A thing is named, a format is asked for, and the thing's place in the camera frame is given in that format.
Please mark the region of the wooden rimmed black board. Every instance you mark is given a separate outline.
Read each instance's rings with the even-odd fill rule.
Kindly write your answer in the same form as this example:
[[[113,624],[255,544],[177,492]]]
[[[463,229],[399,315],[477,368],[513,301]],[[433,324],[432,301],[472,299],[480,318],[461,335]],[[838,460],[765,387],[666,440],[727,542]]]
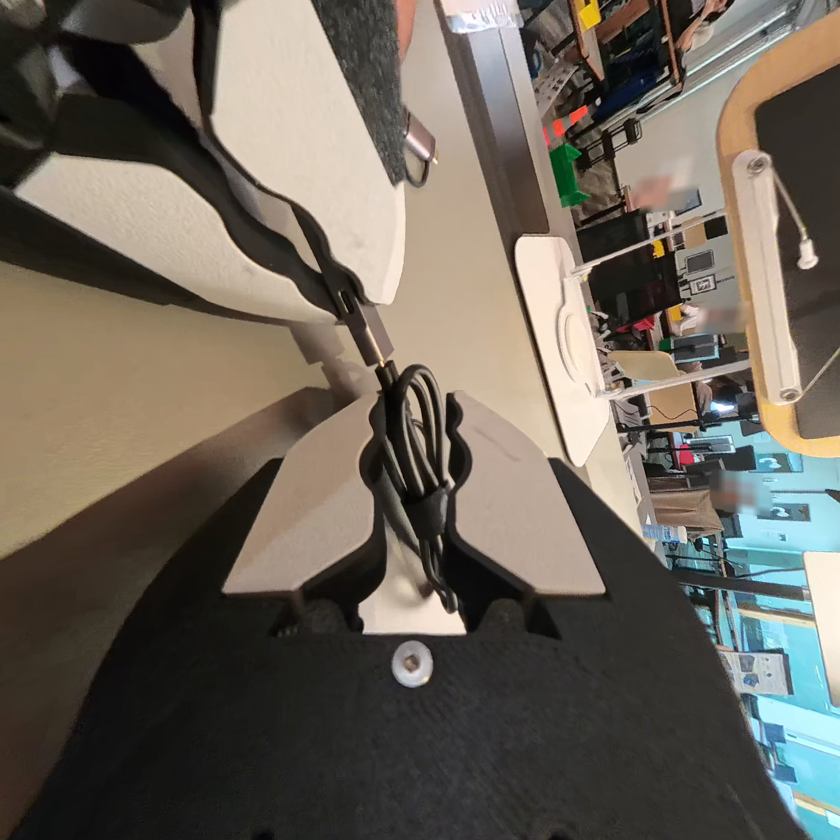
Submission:
[[[732,90],[717,157],[763,428],[838,457],[838,10]]]

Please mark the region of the white stand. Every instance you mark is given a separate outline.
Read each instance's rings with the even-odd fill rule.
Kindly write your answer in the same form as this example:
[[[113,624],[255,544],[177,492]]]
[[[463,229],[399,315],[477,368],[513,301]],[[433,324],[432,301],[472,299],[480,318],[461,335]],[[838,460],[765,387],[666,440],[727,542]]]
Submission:
[[[813,271],[820,265],[810,234],[790,192],[781,180],[773,157],[763,150],[741,152],[731,164],[733,217],[740,224],[741,278],[747,281],[749,357],[722,366],[721,374],[752,369],[757,375],[759,414],[768,431],[795,424],[796,410],[838,359],[826,360],[810,381],[793,338],[792,305],[785,291],[783,260],[778,241],[783,203],[798,235],[796,268]],[[579,265],[563,238],[524,235],[515,245],[514,259],[531,320],[540,362],[548,382],[549,399],[557,417],[570,461],[583,466],[610,417],[608,403],[648,394],[700,378],[674,374],[643,377],[637,388],[617,391],[605,384],[581,286],[593,270],[615,259],[652,246],[646,238]]]

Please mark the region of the grey usb hub with cable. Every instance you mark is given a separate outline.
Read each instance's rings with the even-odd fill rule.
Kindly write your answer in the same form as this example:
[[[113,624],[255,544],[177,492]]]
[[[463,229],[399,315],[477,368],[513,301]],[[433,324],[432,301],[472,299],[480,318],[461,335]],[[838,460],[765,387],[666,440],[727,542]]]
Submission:
[[[425,124],[407,105],[402,105],[402,143],[405,180],[416,190],[427,184],[438,163],[438,143]],[[348,270],[345,278],[336,280],[331,295],[342,309],[342,319],[368,366],[387,366],[393,354],[393,344],[377,310],[377,305],[361,297],[359,285]]]

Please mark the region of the beige chair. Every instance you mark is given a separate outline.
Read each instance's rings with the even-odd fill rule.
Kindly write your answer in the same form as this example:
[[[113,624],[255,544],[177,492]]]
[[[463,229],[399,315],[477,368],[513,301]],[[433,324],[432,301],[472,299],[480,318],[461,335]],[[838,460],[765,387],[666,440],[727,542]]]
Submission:
[[[632,386],[662,384],[670,386],[630,397],[630,401],[643,409],[642,424],[667,425],[666,432],[693,434],[698,429],[700,412],[694,384],[687,374],[678,370],[673,357],[663,351],[615,350],[606,358],[629,380]]]

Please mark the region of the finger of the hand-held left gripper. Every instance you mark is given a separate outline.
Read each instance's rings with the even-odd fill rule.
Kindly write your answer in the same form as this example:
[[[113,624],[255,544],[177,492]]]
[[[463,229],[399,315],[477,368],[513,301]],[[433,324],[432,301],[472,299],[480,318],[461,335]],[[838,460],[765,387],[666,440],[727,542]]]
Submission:
[[[45,142],[16,173],[17,267],[226,319],[341,321],[320,274],[200,154],[131,150]]]
[[[194,15],[203,129],[239,199],[390,305],[406,241],[392,2],[196,2]]]

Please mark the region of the laminated instruction sheet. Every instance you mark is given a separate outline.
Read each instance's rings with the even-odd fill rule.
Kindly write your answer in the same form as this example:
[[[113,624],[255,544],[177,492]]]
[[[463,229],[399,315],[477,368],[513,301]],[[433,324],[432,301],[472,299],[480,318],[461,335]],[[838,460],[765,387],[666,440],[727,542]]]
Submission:
[[[448,30],[455,35],[523,26],[517,1],[439,1],[438,5]]]

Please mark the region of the black cabinet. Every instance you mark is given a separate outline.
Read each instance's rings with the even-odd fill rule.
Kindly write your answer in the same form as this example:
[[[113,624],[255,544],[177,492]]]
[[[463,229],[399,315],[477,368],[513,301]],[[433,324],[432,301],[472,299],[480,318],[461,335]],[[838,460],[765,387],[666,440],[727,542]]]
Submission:
[[[584,261],[608,256],[648,238],[647,215],[636,209],[576,232]],[[632,328],[681,302],[676,254],[655,255],[653,244],[609,259],[592,269],[591,297],[614,329]]]

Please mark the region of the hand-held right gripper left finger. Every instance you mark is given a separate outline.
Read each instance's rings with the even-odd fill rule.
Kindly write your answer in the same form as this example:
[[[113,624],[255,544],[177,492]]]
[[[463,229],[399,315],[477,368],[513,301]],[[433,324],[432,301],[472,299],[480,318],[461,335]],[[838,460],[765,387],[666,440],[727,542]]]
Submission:
[[[382,396],[369,393],[300,438],[281,460],[223,584],[226,596],[329,600],[345,613],[382,583]]]

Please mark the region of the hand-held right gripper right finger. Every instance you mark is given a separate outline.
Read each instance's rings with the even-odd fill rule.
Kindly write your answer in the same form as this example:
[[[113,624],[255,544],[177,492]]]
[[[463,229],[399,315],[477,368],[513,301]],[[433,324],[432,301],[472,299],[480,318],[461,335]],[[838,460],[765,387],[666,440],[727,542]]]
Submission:
[[[449,469],[445,580],[466,621],[493,602],[601,599],[606,585],[550,458],[466,392],[446,397]]]

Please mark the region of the green plastic bin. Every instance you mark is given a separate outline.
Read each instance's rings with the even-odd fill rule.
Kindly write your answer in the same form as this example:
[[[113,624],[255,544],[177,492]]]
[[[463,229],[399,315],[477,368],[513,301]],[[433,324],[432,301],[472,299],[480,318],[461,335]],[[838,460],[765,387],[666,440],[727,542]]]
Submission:
[[[561,206],[565,208],[582,205],[591,197],[580,189],[578,183],[575,162],[580,157],[581,153],[569,143],[562,143],[549,153],[554,183]]]

